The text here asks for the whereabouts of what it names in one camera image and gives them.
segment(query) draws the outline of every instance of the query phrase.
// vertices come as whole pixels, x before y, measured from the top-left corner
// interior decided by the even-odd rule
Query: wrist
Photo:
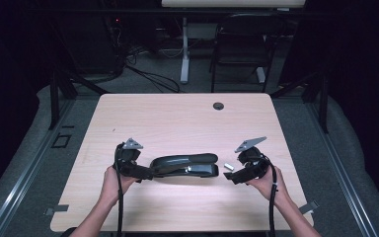
[[[109,198],[100,198],[100,199],[98,199],[95,206],[97,206],[99,208],[103,208],[103,209],[111,209],[111,208],[113,208],[113,206],[115,206],[116,202],[117,202],[117,199],[113,200],[113,199],[109,199]]]
[[[286,192],[276,192],[275,194],[275,207],[278,209],[286,209],[290,207],[294,202]]]

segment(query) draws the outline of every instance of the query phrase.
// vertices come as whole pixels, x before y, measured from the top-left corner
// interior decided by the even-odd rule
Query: chair
[[[266,68],[262,92],[265,92],[272,65],[275,46],[285,30],[285,21],[271,14],[234,14],[217,25],[210,72],[211,93],[215,84],[240,84],[237,82],[217,82],[216,66]]]

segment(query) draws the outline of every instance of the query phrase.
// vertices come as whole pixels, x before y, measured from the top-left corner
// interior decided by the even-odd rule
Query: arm
[[[287,221],[294,236],[321,236],[301,214],[298,206],[291,199],[282,178],[281,170],[275,167],[275,172],[278,182],[278,192],[275,194],[275,206]],[[266,174],[261,179],[250,180],[247,184],[255,187],[266,199],[269,199],[272,187],[271,168],[268,167]]]
[[[122,192],[125,194],[128,188],[137,179],[121,175]],[[113,206],[118,201],[118,179],[113,167],[108,167],[104,175],[103,188],[97,203],[84,221],[75,229],[70,236],[98,236]]]

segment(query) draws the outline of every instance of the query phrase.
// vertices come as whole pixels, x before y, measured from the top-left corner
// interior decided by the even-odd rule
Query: black cable
[[[276,182],[276,172],[275,172],[275,167],[273,167],[272,163],[270,163],[269,159],[267,159],[268,164],[270,165],[272,169],[272,188],[270,190],[270,197],[269,197],[269,232],[270,236],[274,237],[275,236],[275,226],[273,223],[273,206],[275,203],[275,193],[277,191],[277,182]]]
[[[165,77],[162,75],[158,75],[155,73],[151,73],[151,72],[141,71],[141,70],[134,68],[134,67],[131,67],[129,65],[125,65],[125,68],[131,70],[132,72],[134,72],[134,73],[146,78],[150,82],[152,82],[156,86],[156,88],[158,88],[158,90],[162,93],[163,93],[163,91],[158,86],[161,86],[161,87],[163,87],[163,88],[165,88],[171,92],[175,92],[175,93],[183,92],[180,88],[180,85],[178,85],[178,83],[175,82],[171,78],[168,78],[168,77]],[[161,79],[165,79],[165,80],[169,81],[170,83],[174,84],[174,86],[171,86],[171,85],[161,81]]]
[[[121,174],[119,173],[119,168],[117,164],[117,160],[114,159],[115,164],[115,170],[116,170],[116,177],[118,178],[118,224],[116,228],[116,236],[120,237],[122,232],[122,216],[124,211],[124,194],[122,193],[122,186],[121,186]]]
[[[275,203],[275,194],[277,192],[277,179],[276,179],[276,171],[275,167],[272,165],[270,162],[269,158],[267,158],[265,155],[263,156],[248,156],[248,159],[261,159],[265,160],[269,165],[272,170],[272,188],[270,190],[270,196],[269,196],[269,210],[268,210],[268,216],[269,216],[269,233],[271,237],[275,237],[275,226],[273,222],[273,206]]]

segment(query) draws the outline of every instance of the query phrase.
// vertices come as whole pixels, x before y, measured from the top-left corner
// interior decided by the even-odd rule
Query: wooden table
[[[217,111],[213,104],[224,109]],[[257,147],[278,166],[293,200],[306,203],[272,101],[267,94],[103,95],[96,107],[51,229],[78,226],[98,199],[115,147],[132,137],[144,146],[137,160],[149,166],[160,156],[215,153],[216,178],[155,178],[134,184],[124,197],[124,232],[269,230],[268,201],[253,187],[226,180],[225,163],[237,170],[234,150],[246,139],[266,136]],[[116,231],[117,206],[103,231]],[[313,224],[310,214],[305,215]],[[275,211],[275,229],[289,229]]]

